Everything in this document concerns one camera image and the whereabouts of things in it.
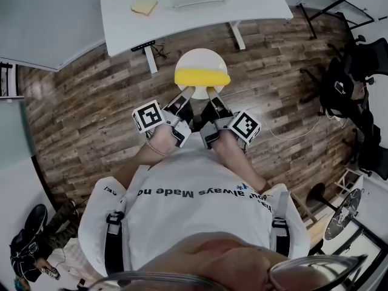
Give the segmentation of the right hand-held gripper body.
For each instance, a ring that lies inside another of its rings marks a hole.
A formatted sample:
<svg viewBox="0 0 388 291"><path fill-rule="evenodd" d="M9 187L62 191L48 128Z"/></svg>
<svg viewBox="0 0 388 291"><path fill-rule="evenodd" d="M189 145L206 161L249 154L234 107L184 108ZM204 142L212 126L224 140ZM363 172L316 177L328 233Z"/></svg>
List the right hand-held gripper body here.
<svg viewBox="0 0 388 291"><path fill-rule="evenodd" d="M206 149L219 139L221 131L231 131L237 138L250 145L261 131L261 123L245 111L233 113L220 100L209 101L201 113L199 132Z"/></svg>

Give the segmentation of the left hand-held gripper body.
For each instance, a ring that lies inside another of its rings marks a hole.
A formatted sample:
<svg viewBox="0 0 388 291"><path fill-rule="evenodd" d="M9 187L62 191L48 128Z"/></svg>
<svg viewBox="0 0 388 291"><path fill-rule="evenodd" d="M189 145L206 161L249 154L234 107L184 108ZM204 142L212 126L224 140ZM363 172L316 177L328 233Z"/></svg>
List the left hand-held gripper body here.
<svg viewBox="0 0 388 291"><path fill-rule="evenodd" d="M159 102L153 100L134 109L132 118L138 132L145 133L147 139L151 138L158 126L169 125L172 136L176 139L176 146L181 148L192 133L184 113L188 105L189 102L182 108L168 108L168 105L161 108Z"/></svg>

